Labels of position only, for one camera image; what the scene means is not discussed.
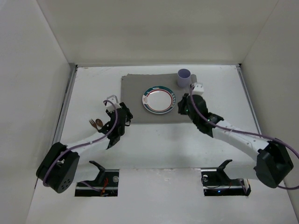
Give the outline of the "brown wooden spoon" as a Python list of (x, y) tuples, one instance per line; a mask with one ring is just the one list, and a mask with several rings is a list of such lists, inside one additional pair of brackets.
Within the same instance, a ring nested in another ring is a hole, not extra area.
[(101, 129), (103, 127), (103, 122), (100, 119), (96, 119), (95, 124), (98, 129)]

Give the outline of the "white plate green rim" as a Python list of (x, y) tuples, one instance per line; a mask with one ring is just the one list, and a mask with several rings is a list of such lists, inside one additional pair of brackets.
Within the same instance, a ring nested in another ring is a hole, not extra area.
[(176, 104), (176, 95), (168, 87), (153, 86), (142, 95), (144, 108), (153, 114), (169, 113)]

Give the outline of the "grey cloth placemat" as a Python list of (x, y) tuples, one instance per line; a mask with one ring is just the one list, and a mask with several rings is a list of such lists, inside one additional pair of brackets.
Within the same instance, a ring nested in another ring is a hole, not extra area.
[(177, 85), (177, 74), (138, 75), (121, 78), (121, 101), (133, 114), (133, 124), (190, 123), (178, 113), (178, 102), (188, 88)]

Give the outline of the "purple plastic cup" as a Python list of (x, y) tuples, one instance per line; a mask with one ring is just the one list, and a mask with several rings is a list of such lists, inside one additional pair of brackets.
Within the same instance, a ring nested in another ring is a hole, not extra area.
[(178, 87), (185, 88), (191, 84), (191, 72), (188, 69), (180, 69), (177, 75)]

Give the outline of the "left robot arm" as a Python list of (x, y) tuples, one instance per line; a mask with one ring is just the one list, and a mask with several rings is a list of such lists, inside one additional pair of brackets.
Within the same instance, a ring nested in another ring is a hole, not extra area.
[(36, 176), (45, 187), (52, 188), (57, 193), (66, 191), (74, 182), (80, 182), (98, 191), (97, 186), (106, 183), (105, 168), (95, 161), (87, 164), (79, 162), (95, 152), (112, 148), (130, 126), (132, 113), (125, 103), (114, 103), (104, 100), (106, 113), (110, 117), (95, 134), (71, 144), (54, 143), (39, 165)]

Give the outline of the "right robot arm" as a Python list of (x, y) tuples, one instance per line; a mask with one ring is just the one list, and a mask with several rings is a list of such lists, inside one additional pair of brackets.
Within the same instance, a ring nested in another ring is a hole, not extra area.
[(178, 113), (187, 115), (201, 133), (226, 142), (251, 157), (257, 179), (267, 187), (279, 187), (294, 167), (287, 152), (291, 149), (289, 145), (276, 138), (235, 128), (223, 117), (209, 112), (200, 95), (184, 94), (178, 102)]

